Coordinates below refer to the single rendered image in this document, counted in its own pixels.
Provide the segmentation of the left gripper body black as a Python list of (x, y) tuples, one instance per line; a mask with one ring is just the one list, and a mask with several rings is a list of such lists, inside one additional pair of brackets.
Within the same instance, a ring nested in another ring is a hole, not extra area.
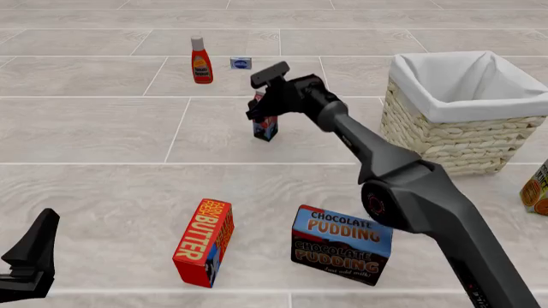
[(0, 274), (0, 302), (43, 299), (55, 280), (53, 269), (12, 266), (10, 270), (9, 274)]

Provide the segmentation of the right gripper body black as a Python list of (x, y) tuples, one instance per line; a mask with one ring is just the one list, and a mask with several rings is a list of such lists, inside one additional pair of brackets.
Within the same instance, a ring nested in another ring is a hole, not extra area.
[(284, 115), (289, 112), (305, 113), (303, 89), (308, 79), (274, 79), (266, 82), (265, 96), (261, 99), (263, 115)]

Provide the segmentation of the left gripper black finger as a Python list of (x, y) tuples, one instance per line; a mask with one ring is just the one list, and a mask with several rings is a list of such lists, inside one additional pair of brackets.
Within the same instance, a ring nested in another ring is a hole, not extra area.
[(22, 238), (1, 259), (16, 268), (55, 269), (54, 245), (60, 216), (44, 209)]

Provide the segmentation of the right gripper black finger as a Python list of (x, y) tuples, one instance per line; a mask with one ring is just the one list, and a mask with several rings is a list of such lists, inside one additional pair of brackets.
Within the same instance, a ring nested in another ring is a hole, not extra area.
[(266, 117), (277, 115), (277, 103), (272, 95), (267, 93), (256, 94), (248, 102), (246, 116), (248, 120), (260, 120)]

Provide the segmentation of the milk carton red blue print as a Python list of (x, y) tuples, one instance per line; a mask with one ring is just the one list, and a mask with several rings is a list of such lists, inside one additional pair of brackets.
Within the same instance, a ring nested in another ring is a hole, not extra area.
[[(253, 101), (248, 103), (249, 109), (252, 110), (264, 95), (263, 92), (256, 91)], [(270, 142), (278, 132), (278, 119), (276, 116), (265, 117), (262, 120), (253, 119), (252, 123), (255, 138)]]

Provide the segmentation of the white cloth basket liner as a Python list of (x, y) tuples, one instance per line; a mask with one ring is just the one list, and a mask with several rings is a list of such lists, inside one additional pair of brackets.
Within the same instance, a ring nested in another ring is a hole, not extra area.
[(548, 116), (548, 86), (488, 50), (398, 54), (389, 76), (430, 122)]

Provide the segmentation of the woven wicker basket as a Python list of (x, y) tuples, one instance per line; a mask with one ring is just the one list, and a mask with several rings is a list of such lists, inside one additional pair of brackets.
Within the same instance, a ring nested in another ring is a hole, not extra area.
[(440, 164), (451, 175), (497, 173), (546, 119), (434, 123), (411, 107), (400, 86), (388, 81), (380, 127), (384, 139)]

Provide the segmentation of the red ketchup bottle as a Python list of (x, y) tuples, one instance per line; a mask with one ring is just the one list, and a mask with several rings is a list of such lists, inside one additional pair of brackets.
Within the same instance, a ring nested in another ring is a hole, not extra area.
[(192, 72), (196, 84), (211, 84), (213, 82), (213, 72), (211, 61), (206, 52), (204, 39), (201, 36), (191, 38), (192, 45)]

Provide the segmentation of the red butter box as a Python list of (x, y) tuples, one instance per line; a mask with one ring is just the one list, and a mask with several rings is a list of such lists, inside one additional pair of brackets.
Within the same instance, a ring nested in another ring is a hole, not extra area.
[(234, 229), (232, 204), (202, 199), (172, 257), (181, 279), (213, 287)]

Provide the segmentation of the chocolate pudding box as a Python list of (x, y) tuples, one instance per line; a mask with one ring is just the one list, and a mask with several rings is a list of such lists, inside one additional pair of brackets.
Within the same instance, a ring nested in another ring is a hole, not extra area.
[(303, 204), (291, 235), (293, 262), (373, 287), (390, 258), (393, 229)]

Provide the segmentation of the orange juice carton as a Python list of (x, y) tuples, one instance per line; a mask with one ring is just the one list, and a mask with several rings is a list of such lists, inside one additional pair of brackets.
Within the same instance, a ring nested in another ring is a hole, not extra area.
[(527, 212), (548, 216), (548, 159), (520, 191)]

